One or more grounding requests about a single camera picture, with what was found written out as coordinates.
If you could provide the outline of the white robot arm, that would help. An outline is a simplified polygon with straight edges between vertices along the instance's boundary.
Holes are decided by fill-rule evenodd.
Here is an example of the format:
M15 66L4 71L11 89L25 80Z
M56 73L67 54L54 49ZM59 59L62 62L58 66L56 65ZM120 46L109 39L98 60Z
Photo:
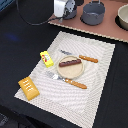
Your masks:
M54 15L58 18L71 19L76 15L75 0L54 0Z

